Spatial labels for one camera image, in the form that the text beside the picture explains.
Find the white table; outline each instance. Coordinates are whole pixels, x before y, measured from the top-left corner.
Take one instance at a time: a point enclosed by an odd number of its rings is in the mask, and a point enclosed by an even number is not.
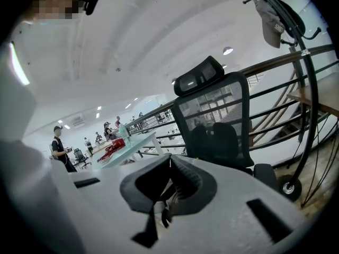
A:
[[[137,159],[134,156],[134,153],[136,153],[138,150],[140,150],[143,146],[145,146],[147,143],[151,141],[153,142],[154,147],[156,148],[158,154],[164,155],[164,152],[162,151],[157,139],[155,138],[155,133],[156,132],[131,136],[130,137],[131,145],[126,144],[126,146],[123,147],[122,149],[115,151],[111,155],[111,157],[108,157],[99,162],[97,160],[104,156],[106,154],[106,151],[102,150],[100,152],[97,152],[95,155],[93,155],[92,158],[92,169],[100,170],[102,168],[113,167],[121,164],[129,157],[132,157],[134,161],[137,161]]]

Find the chair armrest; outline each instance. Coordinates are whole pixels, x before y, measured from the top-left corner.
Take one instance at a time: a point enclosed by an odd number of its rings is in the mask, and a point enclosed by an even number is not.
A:
[[[272,189],[278,191],[278,181],[276,179],[274,170],[268,164],[256,164],[253,170],[254,178],[258,179],[265,185],[270,186]]]

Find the ceiling light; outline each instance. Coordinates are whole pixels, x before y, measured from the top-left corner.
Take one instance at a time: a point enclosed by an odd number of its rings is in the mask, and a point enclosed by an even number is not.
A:
[[[232,52],[233,52],[233,48],[232,47],[225,47],[222,53],[225,56],[225,55],[228,55],[229,53],[232,53]]]
[[[20,82],[26,86],[30,82],[27,79],[26,74],[24,73],[23,69],[21,68],[20,62],[16,56],[15,48],[13,42],[10,43],[10,49],[11,49],[11,56],[12,56],[12,65],[14,69],[14,73],[17,76],[17,78],[20,80]]]

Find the black chair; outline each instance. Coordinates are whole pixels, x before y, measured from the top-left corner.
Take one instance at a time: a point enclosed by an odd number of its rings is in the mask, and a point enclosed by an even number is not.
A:
[[[249,91],[243,74],[225,75],[209,56],[177,78],[174,91],[179,97],[172,113],[189,157],[245,171],[278,190],[272,166],[254,165],[249,155]]]
[[[79,149],[74,150],[74,156],[75,156],[76,160],[78,161],[79,166],[80,166],[80,163],[84,163],[84,165],[81,168],[84,168],[84,167],[86,168],[87,165],[92,164],[91,162],[86,163],[86,160],[88,159],[88,157],[85,157],[83,155],[83,153],[81,152],[81,150],[79,150]]]

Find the red bag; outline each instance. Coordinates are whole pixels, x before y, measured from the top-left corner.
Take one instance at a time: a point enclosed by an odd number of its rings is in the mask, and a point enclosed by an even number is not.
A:
[[[108,146],[105,151],[107,151],[106,154],[104,154],[101,158],[98,159],[98,162],[101,160],[106,159],[107,157],[111,156],[115,151],[123,148],[125,146],[125,142],[122,138],[115,139],[112,141],[112,145]]]

